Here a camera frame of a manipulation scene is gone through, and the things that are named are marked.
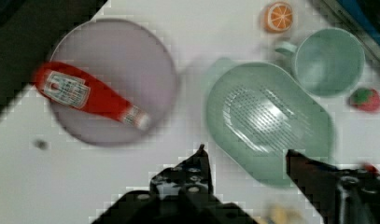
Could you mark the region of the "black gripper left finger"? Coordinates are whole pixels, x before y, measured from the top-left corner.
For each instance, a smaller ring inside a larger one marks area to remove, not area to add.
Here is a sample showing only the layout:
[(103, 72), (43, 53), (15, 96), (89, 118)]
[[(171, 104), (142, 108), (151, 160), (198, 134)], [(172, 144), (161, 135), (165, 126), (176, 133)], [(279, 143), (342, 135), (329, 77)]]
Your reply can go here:
[(177, 196), (183, 187), (200, 185), (208, 193), (214, 191), (211, 168), (204, 144), (196, 152), (176, 165), (168, 167), (154, 175), (149, 184), (150, 192), (161, 200)]

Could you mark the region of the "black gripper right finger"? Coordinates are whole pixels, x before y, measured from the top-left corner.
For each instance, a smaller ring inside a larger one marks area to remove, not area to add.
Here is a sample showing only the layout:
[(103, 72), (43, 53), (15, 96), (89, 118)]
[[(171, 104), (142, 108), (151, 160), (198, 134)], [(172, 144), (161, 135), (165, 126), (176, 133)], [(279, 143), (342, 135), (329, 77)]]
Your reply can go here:
[(324, 224), (380, 224), (380, 172), (374, 166), (339, 169), (293, 149), (286, 163), (288, 176)]

